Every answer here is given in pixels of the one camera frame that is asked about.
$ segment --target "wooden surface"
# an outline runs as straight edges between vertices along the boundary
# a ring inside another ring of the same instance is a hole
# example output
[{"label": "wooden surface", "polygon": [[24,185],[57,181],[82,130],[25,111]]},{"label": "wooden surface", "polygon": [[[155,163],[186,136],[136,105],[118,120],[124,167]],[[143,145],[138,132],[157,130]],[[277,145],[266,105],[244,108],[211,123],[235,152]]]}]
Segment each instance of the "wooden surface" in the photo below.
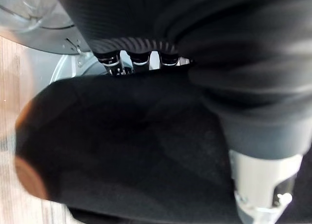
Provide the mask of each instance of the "wooden surface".
[{"label": "wooden surface", "polygon": [[21,97],[31,94],[31,78],[20,87],[20,77],[31,77],[25,70],[31,64],[20,63],[24,49],[0,37],[0,224],[78,224],[63,205],[30,196],[15,174],[14,123]]}]

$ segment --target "black fabric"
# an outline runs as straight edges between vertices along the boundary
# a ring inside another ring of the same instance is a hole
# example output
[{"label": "black fabric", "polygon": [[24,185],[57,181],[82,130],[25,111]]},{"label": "black fabric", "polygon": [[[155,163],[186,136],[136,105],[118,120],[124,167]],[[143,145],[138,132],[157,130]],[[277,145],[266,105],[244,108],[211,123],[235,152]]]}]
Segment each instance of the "black fabric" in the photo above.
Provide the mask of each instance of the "black fabric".
[{"label": "black fabric", "polygon": [[[188,68],[53,83],[18,120],[16,154],[89,224],[240,223],[218,119]],[[309,152],[280,223],[312,221],[311,167]]]}]

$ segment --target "metal surface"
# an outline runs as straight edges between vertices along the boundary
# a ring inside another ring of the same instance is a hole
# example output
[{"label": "metal surface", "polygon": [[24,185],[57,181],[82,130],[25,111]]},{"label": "metal surface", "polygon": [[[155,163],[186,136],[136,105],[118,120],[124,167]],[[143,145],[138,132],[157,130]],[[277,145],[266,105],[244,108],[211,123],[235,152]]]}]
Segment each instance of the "metal surface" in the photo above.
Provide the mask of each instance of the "metal surface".
[{"label": "metal surface", "polygon": [[27,33],[0,31],[0,36],[32,49],[54,54],[77,55],[76,48],[70,42],[78,45],[83,52],[90,51],[77,27],[74,26],[65,29],[36,28]]},{"label": "metal surface", "polygon": [[275,187],[300,169],[302,155],[264,160],[230,151],[236,204],[253,223],[275,223],[290,203],[290,194],[278,194],[279,205],[273,207]]}]

